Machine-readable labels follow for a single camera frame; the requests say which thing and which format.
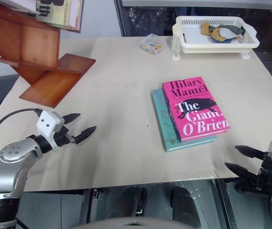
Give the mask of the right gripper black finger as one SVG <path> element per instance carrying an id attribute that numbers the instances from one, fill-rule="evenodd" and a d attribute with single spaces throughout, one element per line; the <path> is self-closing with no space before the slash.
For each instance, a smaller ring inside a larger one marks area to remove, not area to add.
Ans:
<path id="1" fill-rule="evenodd" d="M 246 168 L 240 165 L 228 163 L 228 162 L 225 162 L 224 164 L 227 166 L 227 168 L 230 171 L 232 171 L 234 174 L 236 174 L 239 177 L 242 177 L 244 179 L 258 179 L 258 175 L 249 172 Z"/>
<path id="2" fill-rule="evenodd" d="M 249 147 L 249 146 L 235 146 L 235 149 L 237 149 L 241 154 L 244 156 L 250 157 L 250 158 L 257 158 L 260 160 L 264 160 L 266 158 L 266 152 L 260 151 L 258 149 Z"/>

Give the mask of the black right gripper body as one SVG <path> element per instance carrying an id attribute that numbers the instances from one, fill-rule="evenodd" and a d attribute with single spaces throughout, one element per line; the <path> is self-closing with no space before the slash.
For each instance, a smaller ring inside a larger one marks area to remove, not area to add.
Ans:
<path id="1" fill-rule="evenodd" d="M 272 191 L 272 156 L 263 153 L 262 165 L 258 173 L 257 189 L 259 191 Z"/>

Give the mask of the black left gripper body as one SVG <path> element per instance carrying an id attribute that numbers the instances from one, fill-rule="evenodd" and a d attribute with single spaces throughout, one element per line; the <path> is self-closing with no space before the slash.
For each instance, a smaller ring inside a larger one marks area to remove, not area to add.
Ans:
<path id="1" fill-rule="evenodd" d="M 62 126 L 61 129 L 54 134 L 53 139 L 58 147 L 62 147 L 69 143 L 75 143 L 74 137 L 68 134 L 68 131 L 68 128 Z"/>

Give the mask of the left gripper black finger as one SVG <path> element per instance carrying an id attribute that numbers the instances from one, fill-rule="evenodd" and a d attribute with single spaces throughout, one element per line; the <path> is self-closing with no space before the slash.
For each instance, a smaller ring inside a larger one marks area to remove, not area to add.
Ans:
<path id="1" fill-rule="evenodd" d="M 74 137 L 74 143 L 79 144 L 80 142 L 90 137 L 90 135 L 96 130 L 96 128 L 96 126 L 92 126 L 83 130 L 78 136 Z"/>
<path id="2" fill-rule="evenodd" d="M 64 119 L 64 124 L 68 124 L 68 123 L 71 123 L 72 121 L 74 121 L 79 116 L 80 116 L 79 113 L 72 113 L 72 114 L 68 114 L 68 115 L 63 116 L 62 118 Z"/>

